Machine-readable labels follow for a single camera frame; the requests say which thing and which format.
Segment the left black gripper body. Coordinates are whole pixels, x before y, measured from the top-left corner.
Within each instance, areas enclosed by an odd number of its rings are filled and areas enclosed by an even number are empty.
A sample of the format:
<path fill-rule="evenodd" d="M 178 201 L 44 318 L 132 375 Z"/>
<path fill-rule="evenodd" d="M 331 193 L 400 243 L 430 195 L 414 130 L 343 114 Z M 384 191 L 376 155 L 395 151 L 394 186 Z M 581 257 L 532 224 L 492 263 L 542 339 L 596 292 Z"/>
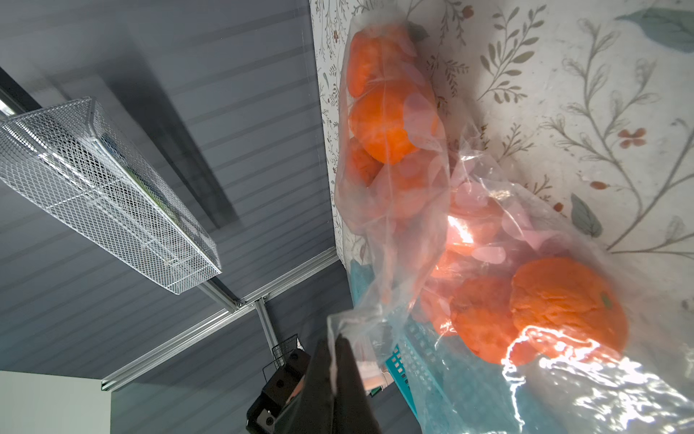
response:
<path fill-rule="evenodd" d="M 278 433 L 280 416 L 289 410 L 291 401 L 302 392 L 310 359 L 310 355 L 300 348 L 283 356 L 284 362 L 247 410 L 247 432 Z"/>

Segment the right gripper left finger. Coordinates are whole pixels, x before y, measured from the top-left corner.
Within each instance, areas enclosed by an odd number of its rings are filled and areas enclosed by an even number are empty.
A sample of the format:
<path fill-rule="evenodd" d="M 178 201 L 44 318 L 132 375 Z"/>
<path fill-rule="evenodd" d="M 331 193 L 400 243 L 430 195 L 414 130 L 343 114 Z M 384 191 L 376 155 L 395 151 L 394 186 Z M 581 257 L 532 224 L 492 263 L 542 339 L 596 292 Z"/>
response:
<path fill-rule="evenodd" d="M 334 394 L 327 340 L 321 339 L 312 356 L 304 386 L 278 420 L 276 433 L 328 434 L 334 432 Z"/>

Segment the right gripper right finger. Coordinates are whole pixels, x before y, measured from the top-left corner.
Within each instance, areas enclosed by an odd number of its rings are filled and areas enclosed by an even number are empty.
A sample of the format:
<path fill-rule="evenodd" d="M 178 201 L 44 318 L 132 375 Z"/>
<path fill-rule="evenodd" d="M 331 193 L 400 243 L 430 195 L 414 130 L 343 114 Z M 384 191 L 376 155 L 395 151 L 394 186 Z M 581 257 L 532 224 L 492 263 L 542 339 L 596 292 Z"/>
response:
<path fill-rule="evenodd" d="M 335 341 L 335 361 L 334 433 L 381 433 L 367 400 L 352 347 L 342 336 Z"/>

